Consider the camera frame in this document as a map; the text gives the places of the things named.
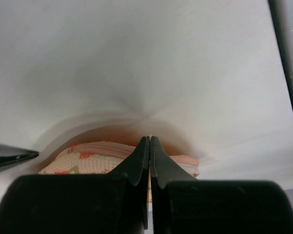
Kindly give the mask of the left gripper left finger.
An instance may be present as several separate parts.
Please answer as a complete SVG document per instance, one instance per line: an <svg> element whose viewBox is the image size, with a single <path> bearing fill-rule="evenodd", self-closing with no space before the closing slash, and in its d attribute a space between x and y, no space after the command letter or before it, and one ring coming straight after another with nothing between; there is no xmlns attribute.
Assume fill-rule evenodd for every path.
<svg viewBox="0 0 293 234"><path fill-rule="evenodd" d="M24 175L0 202L0 234L142 234L149 137L107 174Z"/></svg>

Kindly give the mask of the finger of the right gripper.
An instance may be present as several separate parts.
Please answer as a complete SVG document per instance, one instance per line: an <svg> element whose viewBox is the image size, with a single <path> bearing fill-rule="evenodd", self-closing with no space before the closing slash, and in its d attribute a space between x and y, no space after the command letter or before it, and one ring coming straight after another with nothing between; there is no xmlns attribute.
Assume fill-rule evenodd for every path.
<svg viewBox="0 0 293 234"><path fill-rule="evenodd" d="M0 172L39 156L39 152L0 144Z"/></svg>

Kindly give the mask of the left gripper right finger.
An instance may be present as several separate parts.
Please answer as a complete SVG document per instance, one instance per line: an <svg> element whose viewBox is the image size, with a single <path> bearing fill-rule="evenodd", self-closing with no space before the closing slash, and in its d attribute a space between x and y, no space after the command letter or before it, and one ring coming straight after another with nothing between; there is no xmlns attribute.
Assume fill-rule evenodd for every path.
<svg viewBox="0 0 293 234"><path fill-rule="evenodd" d="M279 185L262 180L198 180L150 140L156 234L293 234L293 210Z"/></svg>

